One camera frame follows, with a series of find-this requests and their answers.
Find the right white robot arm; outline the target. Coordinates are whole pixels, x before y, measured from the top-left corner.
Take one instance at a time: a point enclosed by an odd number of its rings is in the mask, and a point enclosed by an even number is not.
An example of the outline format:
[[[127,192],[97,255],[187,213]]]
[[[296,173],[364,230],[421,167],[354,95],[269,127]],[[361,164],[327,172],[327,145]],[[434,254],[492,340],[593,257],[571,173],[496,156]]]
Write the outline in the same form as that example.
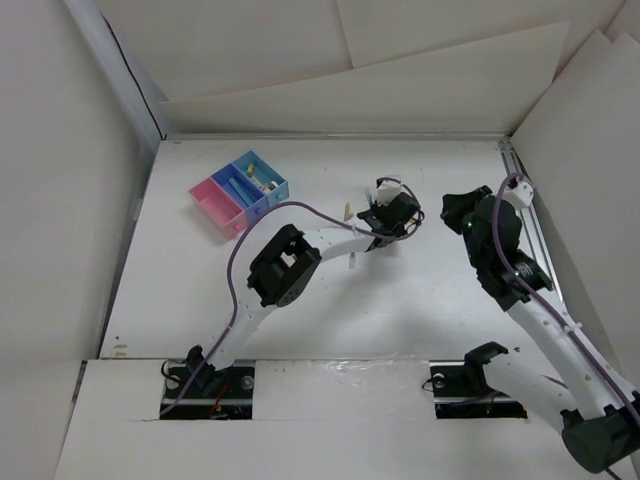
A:
[[[497,342],[465,354],[461,378],[476,394],[498,391],[544,419],[571,457],[599,474],[639,449],[639,390],[562,310],[552,281],[519,247],[517,206],[487,186],[446,194],[440,215],[463,238],[483,290],[534,341],[560,377],[554,383]]]

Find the pink beige correction tape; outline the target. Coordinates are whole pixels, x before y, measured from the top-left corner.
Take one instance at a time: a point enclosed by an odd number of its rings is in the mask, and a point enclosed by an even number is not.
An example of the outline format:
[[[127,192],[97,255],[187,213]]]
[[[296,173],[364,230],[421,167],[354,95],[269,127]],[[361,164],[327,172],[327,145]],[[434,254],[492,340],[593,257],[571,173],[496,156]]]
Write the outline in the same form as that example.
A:
[[[263,190],[265,193],[270,193],[275,191],[278,187],[279,187],[279,184],[277,182],[271,181],[263,185]]]

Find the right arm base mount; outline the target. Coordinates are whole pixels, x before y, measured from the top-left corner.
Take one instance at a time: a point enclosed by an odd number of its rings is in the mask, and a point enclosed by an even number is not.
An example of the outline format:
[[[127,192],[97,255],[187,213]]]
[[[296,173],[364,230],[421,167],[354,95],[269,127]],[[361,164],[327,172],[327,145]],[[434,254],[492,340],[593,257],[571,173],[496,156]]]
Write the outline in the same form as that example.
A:
[[[487,384],[483,368],[509,350],[488,342],[466,353],[462,360],[429,362],[429,376],[421,389],[433,396],[439,420],[527,419],[517,401]]]

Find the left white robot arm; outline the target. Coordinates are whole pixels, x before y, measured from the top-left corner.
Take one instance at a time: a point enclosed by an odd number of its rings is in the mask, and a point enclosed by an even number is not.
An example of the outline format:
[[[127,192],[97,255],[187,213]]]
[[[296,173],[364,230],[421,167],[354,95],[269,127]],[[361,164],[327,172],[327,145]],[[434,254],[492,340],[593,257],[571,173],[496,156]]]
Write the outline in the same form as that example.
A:
[[[331,225],[303,232],[292,224],[277,231],[249,265],[246,287],[237,291],[233,264],[240,247],[235,246],[227,263],[226,277],[232,300],[231,318],[222,333],[191,348],[185,363],[188,384],[201,396],[212,396],[222,387],[222,371],[231,367],[244,342],[273,311],[297,300],[318,267],[351,254],[368,253],[410,238],[424,215],[416,196],[401,191],[386,203],[373,203],[356,215],[354,223],[331,218],[299,201],[272,208],[297,207]]]

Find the yellow highlighter pen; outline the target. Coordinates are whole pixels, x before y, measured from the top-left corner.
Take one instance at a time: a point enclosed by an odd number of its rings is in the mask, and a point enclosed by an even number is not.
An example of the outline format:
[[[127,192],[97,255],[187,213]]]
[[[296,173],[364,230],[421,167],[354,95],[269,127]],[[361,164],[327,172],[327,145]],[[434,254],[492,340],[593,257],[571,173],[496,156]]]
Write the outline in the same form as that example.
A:
[[[347,222],[352,218],[351,204],[347,202],[344,207],[343,221]]]

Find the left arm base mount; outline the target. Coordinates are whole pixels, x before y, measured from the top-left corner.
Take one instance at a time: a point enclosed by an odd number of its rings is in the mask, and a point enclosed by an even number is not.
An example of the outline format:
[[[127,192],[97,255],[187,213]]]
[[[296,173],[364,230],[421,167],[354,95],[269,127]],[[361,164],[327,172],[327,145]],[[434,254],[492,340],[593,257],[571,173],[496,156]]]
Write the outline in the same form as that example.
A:
[[[186,359],[168,359],[160,367],[164,387],[159,407],[161,420],[251,420],[255,384],[254,361],[240,361],[216,371],[203,367],[189,382],[192,370],[204,359],[194,347]]]

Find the white boxed eraser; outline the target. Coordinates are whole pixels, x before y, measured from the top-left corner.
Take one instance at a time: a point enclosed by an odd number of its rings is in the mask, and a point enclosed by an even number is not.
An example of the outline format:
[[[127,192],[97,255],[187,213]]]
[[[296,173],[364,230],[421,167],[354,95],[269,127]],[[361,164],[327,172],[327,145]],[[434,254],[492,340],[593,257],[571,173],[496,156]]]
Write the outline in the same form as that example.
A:
[[[248,175],[248,177],[253,182],[253,184],[261,190],[265,190],[267,188],[259,179],[255,177],[255,175]]]

